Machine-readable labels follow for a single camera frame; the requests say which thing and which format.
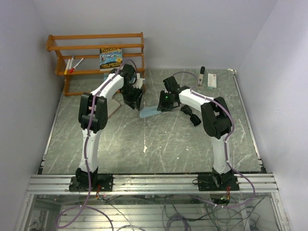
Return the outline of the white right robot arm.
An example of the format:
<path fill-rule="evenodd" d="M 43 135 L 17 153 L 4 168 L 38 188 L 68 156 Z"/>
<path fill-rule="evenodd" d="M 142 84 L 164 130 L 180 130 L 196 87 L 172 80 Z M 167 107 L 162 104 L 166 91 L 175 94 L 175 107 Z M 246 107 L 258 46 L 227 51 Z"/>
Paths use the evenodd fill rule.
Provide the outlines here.
<path fill-rule="evenodd" d="M 212 139 L 214 164 L 212 168 L 212 185 L 221 191 L 233 177 L 230 164 L 229 136 L 234 132 L 234 121 L 224 98 L 207 97 L 187 86 L 181 87 L 174 76 L 163 80 L 165 90 L 160 92 L 158 111 L 167 112 L 181 104 L 201 112 L 206 134 Z"/>

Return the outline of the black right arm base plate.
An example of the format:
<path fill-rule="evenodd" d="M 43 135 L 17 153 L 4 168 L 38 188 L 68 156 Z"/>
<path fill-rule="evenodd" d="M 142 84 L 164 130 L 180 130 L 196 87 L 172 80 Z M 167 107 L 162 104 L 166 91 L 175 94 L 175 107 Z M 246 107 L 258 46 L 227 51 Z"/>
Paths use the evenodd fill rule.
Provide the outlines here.
<path fill-rule="evenodd" d="M 239 183 L 236 176 L 232 176 L 229 180 L 225 182 L 218 183 L 218 180 L 213 177 L 211 173 L 198 174 L 196 178 L 198 190 L 203 191 L 226 191 L 230 189 L 231 191 L 238 191 Z"/>

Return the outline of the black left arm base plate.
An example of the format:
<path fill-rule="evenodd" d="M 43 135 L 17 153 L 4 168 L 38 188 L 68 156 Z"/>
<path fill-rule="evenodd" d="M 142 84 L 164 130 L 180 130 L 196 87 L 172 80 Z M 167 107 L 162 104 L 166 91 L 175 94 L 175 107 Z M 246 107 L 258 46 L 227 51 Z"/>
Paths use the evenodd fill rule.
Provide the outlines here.
<path fill-rule="evenodd" d="M 70 180 L 68 190 L 70 192 L 111 192 L 113 188 L 113 175 L 110 174 L 98 174 L 97 177 L 91 178 L 91 186 L 89 186 L 88 175 L 82 177 L 73 176 Z"/>

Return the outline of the light blue cleaning cloth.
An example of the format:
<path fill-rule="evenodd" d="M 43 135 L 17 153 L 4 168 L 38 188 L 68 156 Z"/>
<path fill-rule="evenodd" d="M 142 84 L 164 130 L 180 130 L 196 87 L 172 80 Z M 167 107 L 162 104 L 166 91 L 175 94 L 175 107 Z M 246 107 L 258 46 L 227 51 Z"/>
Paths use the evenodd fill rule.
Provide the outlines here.
<path fill-rule="evenodd" d="M 143 109 L 140 110 L 140 118 L 146 118 L 154 115 L 158 115 L 161 113 L 159 111 L 158 106 L 150 106 L 150 107 L 144 107 Z"/>

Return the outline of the black sunglasses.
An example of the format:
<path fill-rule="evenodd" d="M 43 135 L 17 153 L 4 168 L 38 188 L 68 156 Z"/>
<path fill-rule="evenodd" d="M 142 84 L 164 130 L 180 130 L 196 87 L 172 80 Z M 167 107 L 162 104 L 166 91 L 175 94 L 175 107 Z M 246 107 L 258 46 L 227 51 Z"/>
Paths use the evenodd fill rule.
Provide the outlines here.
<path fill-rule="evenodd" d="M 190 116 L 190 121 L 193 123 L 193 125 L 196 127 L 201 124 L 200 118 L 192 113 L 192 109 L 188 105 L 184 105 L 180 109 L 185 115 Z"/>

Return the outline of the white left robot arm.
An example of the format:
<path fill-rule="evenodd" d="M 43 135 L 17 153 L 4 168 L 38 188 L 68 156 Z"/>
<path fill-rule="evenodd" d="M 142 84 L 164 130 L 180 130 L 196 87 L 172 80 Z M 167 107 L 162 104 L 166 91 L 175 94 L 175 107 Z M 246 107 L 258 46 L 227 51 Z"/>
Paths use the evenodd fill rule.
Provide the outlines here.
<path fill-rule="evenodd" d="M 81 95 L 78 121 L 82 128 L 83 151 L 76 179 L 85 190 L 93 191 L 98 186 L 98 145 L 102 130 L 108 122 L 108 103 L 120 91 L 124 103 L 140 111 L 144 94 L 143 81 L 143 78 L 137 76 L 135 68 L 126 64 L 122 68 L 113 69 L 97 89 Z"/>

